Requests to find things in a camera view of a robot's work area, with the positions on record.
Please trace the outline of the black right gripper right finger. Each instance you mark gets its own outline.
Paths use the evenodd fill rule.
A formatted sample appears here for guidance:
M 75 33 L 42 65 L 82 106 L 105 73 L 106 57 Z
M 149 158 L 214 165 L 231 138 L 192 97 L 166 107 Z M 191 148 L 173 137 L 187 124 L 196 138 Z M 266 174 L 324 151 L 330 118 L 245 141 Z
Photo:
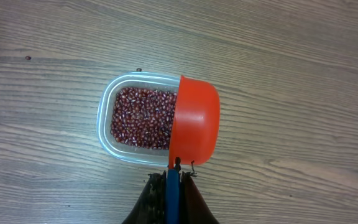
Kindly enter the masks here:
M 182 173 L 180 190 L 180 224 L 219 224 L 190 173 Z

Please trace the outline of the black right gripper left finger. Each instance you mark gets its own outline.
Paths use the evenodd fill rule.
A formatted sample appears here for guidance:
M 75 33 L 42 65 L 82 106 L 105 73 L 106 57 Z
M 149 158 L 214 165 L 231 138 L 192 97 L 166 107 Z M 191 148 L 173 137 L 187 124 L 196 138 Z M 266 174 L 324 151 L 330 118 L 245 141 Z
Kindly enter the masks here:
M 122 224 L 166 224 L 165 187 L 167 174 L 149 174 L 143 191 Z

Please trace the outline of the orange measuring scoop blue handle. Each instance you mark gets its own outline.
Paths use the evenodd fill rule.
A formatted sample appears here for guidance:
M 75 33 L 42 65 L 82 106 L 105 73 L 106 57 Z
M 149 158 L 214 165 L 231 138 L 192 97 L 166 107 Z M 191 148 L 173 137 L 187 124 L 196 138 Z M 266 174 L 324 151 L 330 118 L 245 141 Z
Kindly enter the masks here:
M 220 104 L 212 84 L 180 78 L 169 145 L 165 220 L 179 223 L 182 165 L 200 165 L 213 154 L 219 131 Z M 197 173 L 189 172 L 194 179 Z

